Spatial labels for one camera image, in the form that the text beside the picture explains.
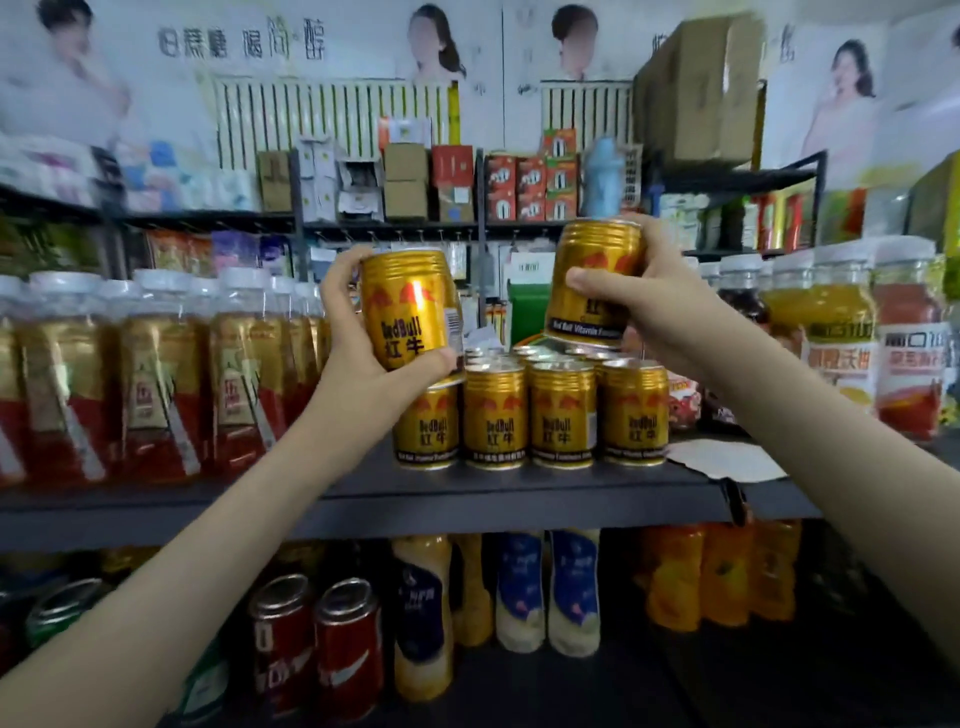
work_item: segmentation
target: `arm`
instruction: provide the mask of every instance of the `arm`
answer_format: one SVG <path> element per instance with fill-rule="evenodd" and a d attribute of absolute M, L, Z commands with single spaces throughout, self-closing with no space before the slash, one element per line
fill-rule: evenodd
<path fill-rule="evenodd" d="M 716 391 L 960 667 L 960 473 L 865 416 L 642 224 L 642 278 L 574 269 L 567 281 L 627 305 L 667 368 Z"/>
<path fill-rule="evenodd" d="M 0 680 L 0 725 L 156 725 L 300 515 L 450 372 L 450 352 L 390 374 L 377 364 L 347 292 L 354 264 L 369 254 L 339 255 L 324 279 L 333 351 L 306 411 L 123 586 Z"/>

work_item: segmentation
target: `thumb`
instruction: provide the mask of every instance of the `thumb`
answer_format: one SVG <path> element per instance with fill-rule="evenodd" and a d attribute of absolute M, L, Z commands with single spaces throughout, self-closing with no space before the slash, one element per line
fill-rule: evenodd
<path fill-rule="evenodd" d="M 636 276 L 586 268 L 570 268 L 566 272 L 566 284 L 577 293 L 592 299 L 620 303 L 628 308 L 646 303 L 649 282 Z"/>
<path fill-rule="evenodd" d="M 453 371 L 457 355 L 453 349 L 437 349 L 418 356 L 409 364 L 387 374 L 388 397 L 399 409 L 406 409 L 427 387 Z"/>

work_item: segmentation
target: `white bottle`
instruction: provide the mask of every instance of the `white bottle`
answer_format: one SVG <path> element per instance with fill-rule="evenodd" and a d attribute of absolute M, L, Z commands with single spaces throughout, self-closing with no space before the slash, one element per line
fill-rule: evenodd
<path fill-rule="evenodd" d="M 542 531 L 501 536 L 496 577 L 496 638 L 511 652 L 533 652 L 543 644 Z"/>
<path fill-rule="evenodd" d="M 550 644 L 567 657 L 588 657 L 600 646 L 600 529 L 551 531 L 550 544 Z"/>

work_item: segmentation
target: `red can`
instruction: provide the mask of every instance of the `red can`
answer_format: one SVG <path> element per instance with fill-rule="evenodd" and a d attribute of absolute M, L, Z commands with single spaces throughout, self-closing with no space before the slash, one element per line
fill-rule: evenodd
<path fill-rule="evenodd" d="M 316 692 L 310 583 L 301 573 L 280 576 L 250 601 L 256 692 L 276 718 L 306 707 Z"/>
<path fill-rule="evenodd" d="M 383 637 L 380 605 L 364 579 L 330 587 L 314 612 L 317 668 L 324 717 L 359 720 L 383 691 Z"/>

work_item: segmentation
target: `blue label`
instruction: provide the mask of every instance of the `blue label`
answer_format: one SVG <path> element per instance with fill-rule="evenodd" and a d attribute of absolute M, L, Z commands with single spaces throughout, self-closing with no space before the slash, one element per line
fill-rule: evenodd
<path fill-rule="evenodd" d="M 542 547 L 543 542 L 529 533 L 502 536 L 496 588 L 503 606 L 521 621 L 526 621 L 534 610 L 543 609 Z"/>
<path fill-rule="evenodd" d="M 433 571 L 400 562 L 396 644 L 412 663 L 428 663 L 444 648 L 444 583 Z"/>
<path fill-rule="evenodd" d="M 597 602 L 597 544 L 571 531 L 551 531 L 553 599 L 574 624 L 600 613 Z"/>

